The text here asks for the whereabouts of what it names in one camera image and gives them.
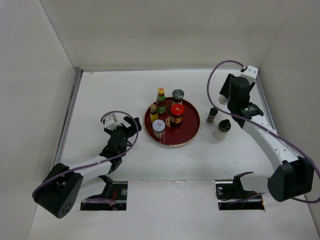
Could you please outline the white blue cylinder shaker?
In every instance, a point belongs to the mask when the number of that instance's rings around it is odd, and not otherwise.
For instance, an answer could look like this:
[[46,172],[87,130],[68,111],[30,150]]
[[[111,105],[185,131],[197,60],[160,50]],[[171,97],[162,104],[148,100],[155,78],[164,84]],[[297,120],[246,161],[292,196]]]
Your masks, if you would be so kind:
[[218,101],[219,101],[219,103],[221,105],[227,105],[228,104],[228,99],[223,95],[219,96]]

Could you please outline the small yellow label bottle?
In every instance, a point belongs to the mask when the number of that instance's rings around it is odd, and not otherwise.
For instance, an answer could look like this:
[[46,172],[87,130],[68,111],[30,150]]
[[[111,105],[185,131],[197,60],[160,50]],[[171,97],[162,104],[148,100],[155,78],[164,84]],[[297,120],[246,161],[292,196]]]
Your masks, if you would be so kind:
[[150,109],[150,122],[153,123],[154,121],[159,119],[157,106],[155,104],[151,104],[149,109]]

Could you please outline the silver lid spice jar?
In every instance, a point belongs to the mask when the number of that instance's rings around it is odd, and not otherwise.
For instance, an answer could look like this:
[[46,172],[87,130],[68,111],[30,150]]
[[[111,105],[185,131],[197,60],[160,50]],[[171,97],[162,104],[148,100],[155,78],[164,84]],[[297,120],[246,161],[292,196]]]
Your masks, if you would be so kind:
[[152,123],[153,135],[156,139],[161,139],[165,136],[166,124],[163,120],[157,119]]

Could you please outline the green label sauce bottle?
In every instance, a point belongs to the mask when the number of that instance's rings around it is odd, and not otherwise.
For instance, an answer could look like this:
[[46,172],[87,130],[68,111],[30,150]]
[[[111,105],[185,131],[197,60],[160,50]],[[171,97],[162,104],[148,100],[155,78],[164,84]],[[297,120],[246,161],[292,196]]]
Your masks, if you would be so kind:
[[160,87],[157,90],[156,106],[158,114],[164,114],[166,112],[167,103],[165,97],[165,89],[163,87]]

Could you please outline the grey cap salt grinder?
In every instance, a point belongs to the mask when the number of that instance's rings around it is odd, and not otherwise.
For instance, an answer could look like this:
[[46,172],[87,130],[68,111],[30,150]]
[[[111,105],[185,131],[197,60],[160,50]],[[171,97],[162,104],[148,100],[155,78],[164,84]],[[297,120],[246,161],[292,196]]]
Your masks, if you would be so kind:
[[172,103],[171,105],[176,105],[176,104],[179,104],[179,105],[182,105],[183,104],[183,98],[185,96],[185,93],[182,89],[174,89],[172,91]]

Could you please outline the red lid sauce jar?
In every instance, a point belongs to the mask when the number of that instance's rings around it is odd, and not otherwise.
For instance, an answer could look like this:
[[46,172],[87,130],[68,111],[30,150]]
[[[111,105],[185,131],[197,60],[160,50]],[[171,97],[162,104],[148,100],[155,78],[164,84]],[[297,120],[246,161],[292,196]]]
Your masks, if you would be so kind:
[[174,104],[170,108],[170,126],[179,127],[182,124],[185,108],[181,104]]

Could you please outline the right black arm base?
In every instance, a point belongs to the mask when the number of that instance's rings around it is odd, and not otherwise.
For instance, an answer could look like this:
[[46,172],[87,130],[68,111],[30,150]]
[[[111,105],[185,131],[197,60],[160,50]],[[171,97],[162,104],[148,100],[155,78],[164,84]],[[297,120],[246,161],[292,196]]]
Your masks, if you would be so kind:
[[215,180],[215,196],[220,211],[265,210],[263,192],[245,190],[241,177],[253,174],[247,171],[237,174],[233,179]]

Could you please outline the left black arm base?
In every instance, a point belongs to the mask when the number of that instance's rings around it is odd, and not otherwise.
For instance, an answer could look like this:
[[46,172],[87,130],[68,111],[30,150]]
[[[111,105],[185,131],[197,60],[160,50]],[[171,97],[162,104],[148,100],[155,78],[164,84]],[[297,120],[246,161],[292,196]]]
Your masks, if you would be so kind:
[[81,211],[126,211],[128,182],[113,181],[107,175],[99,177],[105,183],[102,193],[89,196],[81,201]]

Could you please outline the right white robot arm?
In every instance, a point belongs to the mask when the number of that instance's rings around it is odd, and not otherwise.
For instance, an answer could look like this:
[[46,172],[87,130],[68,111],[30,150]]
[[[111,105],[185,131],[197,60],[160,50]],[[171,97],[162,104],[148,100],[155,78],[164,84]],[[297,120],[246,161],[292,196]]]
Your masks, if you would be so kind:
[[269,159],[274,173],[266,181],[268,192],[278,202],[309,193],[313,185],[311,162],[280,140],[263,111],[250,101],[254,83],[228,74],[220,95],[227,98],[232,118],[249,134]]

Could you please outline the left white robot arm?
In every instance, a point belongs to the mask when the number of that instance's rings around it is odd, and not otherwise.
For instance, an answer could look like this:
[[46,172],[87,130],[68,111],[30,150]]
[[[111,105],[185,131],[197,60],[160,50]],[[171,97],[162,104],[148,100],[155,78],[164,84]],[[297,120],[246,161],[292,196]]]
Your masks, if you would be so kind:
[[134,145],[129,138],[137,137],[142,129],[138,117],[125,116],[123,119],[129,126],[122,123],[112,125],[104,119],[104,131],[109,134],[109,140],[102,152],[79,165],[67,166],[61,162],[56,164],[42,184],[32,193],[34,202],[61,219],[74,206],[81,185],[95,178],[101,178],[104,182],[96,185],[96,195],[90,196],[85,202],[115,204],[115,200],[108,199],[112,195],[113,182],[108,175],[117,170],[122,163],[122,158]]

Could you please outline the small black cap bottle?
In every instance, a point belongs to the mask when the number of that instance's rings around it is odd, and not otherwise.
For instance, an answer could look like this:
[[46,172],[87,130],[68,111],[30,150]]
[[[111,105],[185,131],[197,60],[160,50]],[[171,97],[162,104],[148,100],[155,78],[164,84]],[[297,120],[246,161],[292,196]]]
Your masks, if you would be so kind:
[[213,124],[214,121],[215,121],[215,118],[218,114],[218,110],[215,108],[215,107],[212,107],[210,110],[209,110],[209,113],[208,113],[208,116],[206,118],[206,122],[208,124]]

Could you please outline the black cap pepper bottle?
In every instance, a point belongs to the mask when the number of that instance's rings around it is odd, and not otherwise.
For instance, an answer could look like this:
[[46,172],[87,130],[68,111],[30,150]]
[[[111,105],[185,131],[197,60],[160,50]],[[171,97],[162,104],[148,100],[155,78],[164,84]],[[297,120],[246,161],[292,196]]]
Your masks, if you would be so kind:
[[217,140],[224,140],[231,129],[231,122],[229,119],[221,120],[217,126],[217,128],[213,132],[213,136]]

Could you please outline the red round tray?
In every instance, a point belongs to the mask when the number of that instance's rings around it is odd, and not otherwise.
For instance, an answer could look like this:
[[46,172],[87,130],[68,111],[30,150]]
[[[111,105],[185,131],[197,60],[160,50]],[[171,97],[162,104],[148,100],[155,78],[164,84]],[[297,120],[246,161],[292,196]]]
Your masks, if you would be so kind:
[[158,118],[165,122],[163,138],[156,138],[153,133],[150,108],[146,110],[144,115],[144,127],[148,135],[162,145],[183,146],[196,136],[200,128],[201,119],[197,109],[187,100],[183,100],[184,115],[182,116],[182,123],[179,126],[171,126],[170,107],[172,100],[172,97],[166,97],[166,113],[158,115]]

